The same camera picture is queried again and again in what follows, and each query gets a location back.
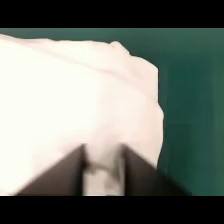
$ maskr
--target green surface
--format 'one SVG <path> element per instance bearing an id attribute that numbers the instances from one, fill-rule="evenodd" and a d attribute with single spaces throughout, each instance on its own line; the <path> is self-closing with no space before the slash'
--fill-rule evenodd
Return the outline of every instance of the green surface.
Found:
<path id="1" fill-rule="evenodd" d="M 0 28 L 21 38 L 120 41 L 160 71 L 159 168 L 194 195 L 224 195 L 224 29 Z"/>

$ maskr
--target white fabric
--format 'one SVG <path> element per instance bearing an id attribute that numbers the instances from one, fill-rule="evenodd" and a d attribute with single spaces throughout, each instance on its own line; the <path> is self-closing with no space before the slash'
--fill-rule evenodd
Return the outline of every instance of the white fabric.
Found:
<path id="1" fill-rule="evenodd" d="M 81 143 L 91 163 L 127 143 L 154 166 L 158 69 L 118 42 L 0 35 L 0 191 L 15 194 Z"/>

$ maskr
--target crumpled white cloth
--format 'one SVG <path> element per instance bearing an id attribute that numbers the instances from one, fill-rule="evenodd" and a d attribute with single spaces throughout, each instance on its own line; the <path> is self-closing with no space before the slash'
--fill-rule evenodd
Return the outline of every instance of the crumpled white cloth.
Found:
<path id="1" fill-rule="evenodd" d="M 0 192 L 81 143 L 94 164 L 126 143 L 156 166 L 162 141 L 158 69 L 119 42 L 0 35 Z"/>

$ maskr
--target green table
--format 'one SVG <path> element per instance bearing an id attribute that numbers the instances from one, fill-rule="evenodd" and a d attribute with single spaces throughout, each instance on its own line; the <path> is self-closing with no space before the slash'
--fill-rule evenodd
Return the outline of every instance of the green table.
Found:
<path id="1" fill-rule="evenodd" d="M 194 195 L 224 195 L 224 29 L 0 28 L 21 38 L 120 41 L 160 71 L 159 168 Z"/>

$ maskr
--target white cloth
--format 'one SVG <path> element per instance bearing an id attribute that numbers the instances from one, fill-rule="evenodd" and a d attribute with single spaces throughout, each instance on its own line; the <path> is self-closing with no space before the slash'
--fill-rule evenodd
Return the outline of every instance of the white cloth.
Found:
<path id="1" fill-rule="evenodd" d="M 0 35 L 0 124 L 0 191 L 8 194 L 81 143 L 93 164 L 127 143 L 156 166 L 158 69 L 119 42 Z"/>

